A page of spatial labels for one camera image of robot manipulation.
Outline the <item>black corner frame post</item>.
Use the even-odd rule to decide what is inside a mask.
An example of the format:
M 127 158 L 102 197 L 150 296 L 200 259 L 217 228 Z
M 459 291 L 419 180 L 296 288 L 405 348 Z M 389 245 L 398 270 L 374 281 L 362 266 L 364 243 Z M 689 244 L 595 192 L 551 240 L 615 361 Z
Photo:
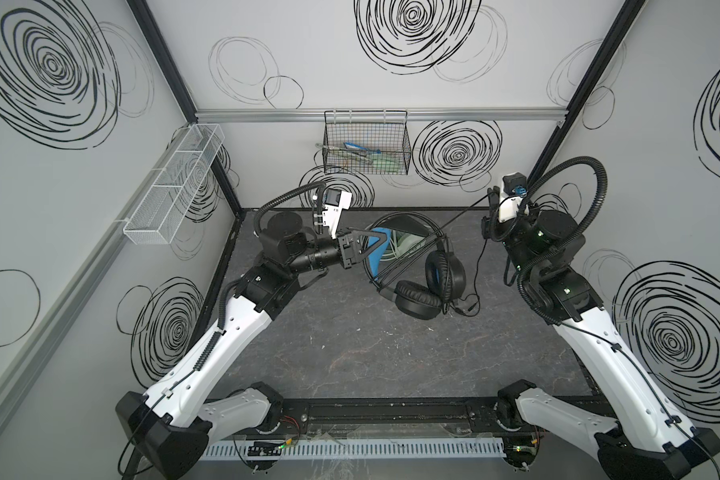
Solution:
M 156 60 L 182 116 L 186 122 L 196 123 L 198 121 L 198 110 L 148 3 L 144 0 L 127 0 L 126 3 Z M 245 218 L 245 211 L 241 207 L 225 169 L 218 160 L 213 161 L 211 171 L 232 213 L 238 220 L 243 220 Z

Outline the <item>side wall aluminium rail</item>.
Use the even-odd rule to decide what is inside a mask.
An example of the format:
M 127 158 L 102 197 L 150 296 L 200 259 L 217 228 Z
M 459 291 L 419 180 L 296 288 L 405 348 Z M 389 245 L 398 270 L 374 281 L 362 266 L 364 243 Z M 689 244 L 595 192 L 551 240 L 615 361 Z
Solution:
M 169 158 L 169 151 L 161 154 L 156 166 L 112 221 L 55 303 L 40 317 L 39 325 L 29 331 L 28 340 L 0 377 L 0 436 L 122 249 L 130 243 L 123 229 L 135 216 L 141 201 L 147 196 L 153 181 L 167 165 Z

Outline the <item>mint green headphones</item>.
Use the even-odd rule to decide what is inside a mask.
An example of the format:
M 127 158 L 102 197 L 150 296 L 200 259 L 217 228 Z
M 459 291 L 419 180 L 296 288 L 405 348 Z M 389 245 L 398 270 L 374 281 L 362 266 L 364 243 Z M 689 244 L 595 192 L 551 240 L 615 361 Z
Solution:
M 424 237 L 393 230 L 387 249 L 382 255 L 382 260 L 384 262 L 390 262 L 401 258 L 408 252 L 419 249 L 422 246 L 423 240 Z

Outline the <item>right corner frame post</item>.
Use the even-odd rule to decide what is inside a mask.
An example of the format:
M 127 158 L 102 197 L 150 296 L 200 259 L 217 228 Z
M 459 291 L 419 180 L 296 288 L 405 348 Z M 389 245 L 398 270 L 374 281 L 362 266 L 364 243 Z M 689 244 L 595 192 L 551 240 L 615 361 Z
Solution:
M 553 133 L 542 149 L 538 160 L 530 171 L 528 176 L 529 186 L 539 183 L 541 177 L 550 168 L 550 165 L 560 150 L 562 144 L 570 131 L 573 129 L 576 119 L 583 111 L 587 100 L 594 92 L 598 82 L 603 77 L 606 68 L 611 64 L 618 48 L 623 44 L 625 37 L 632 28 L 638 15 L 643 10 L 645 4 L 645 0 L 627 0 L 623 2 L 618 14 L 616 15 L 607 34 L 603 38 L 598 50 L 596 51 L 572 95 L 572 98 L 567 106 L 568 113 L 566 114 L 565 120 L 553 130 Z

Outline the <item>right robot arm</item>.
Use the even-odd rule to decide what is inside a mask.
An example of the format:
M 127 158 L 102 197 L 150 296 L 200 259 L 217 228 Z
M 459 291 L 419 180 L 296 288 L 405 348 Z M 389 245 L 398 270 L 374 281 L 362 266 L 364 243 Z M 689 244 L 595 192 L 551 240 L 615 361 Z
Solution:
M 532 199 L 547 181 L 575 166 L 591 168 L 595 177 L 594 198 L 580 221 Z M 504 246 L 505 269 L 513 275 L 508 284 L 573 349 L 613 411 L 598 415 L 518 380 L 498 392 L 495 416 L 506 431 L 536 427 L 561 438 L 594 458 L 610 479 L 681 479 L 715 460 L 720 438 L 671 404 L 616 330 L 595 289 L 571 266 L 607 187 L 602 163 L 579 156 L 534 183 L 519 172 L 506 175 L 488 192 L 482 235 Z

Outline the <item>clear wall shelf bin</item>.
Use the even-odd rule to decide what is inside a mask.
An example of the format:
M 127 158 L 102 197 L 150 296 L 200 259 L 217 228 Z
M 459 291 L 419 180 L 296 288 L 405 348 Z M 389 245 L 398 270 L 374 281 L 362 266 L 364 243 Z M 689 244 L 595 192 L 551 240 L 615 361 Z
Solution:
M 132 243 L 153 246 L 173 242 L 223 141 L 218 124 L 194 123 L 177 130 L 155 179 L 123 227 Z

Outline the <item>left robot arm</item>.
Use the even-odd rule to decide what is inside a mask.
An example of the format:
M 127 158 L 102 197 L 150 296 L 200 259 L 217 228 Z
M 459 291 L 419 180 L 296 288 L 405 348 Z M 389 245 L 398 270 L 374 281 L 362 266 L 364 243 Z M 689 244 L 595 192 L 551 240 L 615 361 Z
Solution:
M 301 274 L 315 271 L 324 277 L 333 265 L 349 269 L 387 243 L 384 232 L 339 230 L 351 198 L 348 191 L 315 181 L 256 211 L 261 256 L 222 288 L 216 321 L 160 380 L 118 402 L 116 413 L 127 436 L 117 462 L 122 478 L 144 473 L 140 463 L 146 460 L 164 478 L 179 479 L 216 441 L 247 429 L 279 427 L 283 398 L 262 382 L 221 399 L 209 396 L 251 341 L 303 291 Z

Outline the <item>black and blue headphones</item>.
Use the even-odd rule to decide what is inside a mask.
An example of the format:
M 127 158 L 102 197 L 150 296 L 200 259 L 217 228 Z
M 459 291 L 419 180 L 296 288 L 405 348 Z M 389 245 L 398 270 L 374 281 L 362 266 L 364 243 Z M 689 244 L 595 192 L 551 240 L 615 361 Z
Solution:
M 368 226 L 369 230 L 393 230 L 424 237 L 422 246 L 405 256 L 384 262 L 364 261 L 371 285 L 403 314 L 432 320 L 446 313 L 464 294 L 467 275 L 450 239 L 435 220 L 423 213 L 393 212 Z

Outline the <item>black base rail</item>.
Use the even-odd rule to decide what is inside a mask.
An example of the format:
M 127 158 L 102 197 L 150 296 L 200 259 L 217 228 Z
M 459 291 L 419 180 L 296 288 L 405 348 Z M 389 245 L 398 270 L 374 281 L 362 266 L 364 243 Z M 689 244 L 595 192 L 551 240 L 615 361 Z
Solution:
M 496 397 L 429 398 L 287 398 L 282 403 L 281 424 L 269 433 L 250 427 L 230 437 L 275 438 L 299 432 L 303 437 L 318 431 L 346 430 L 370 425 L 444 424 L 452 429 L 466 428 L 470 433 L 496 433 L 513 436 L 503 428 L 504 421 L 494 405 Z

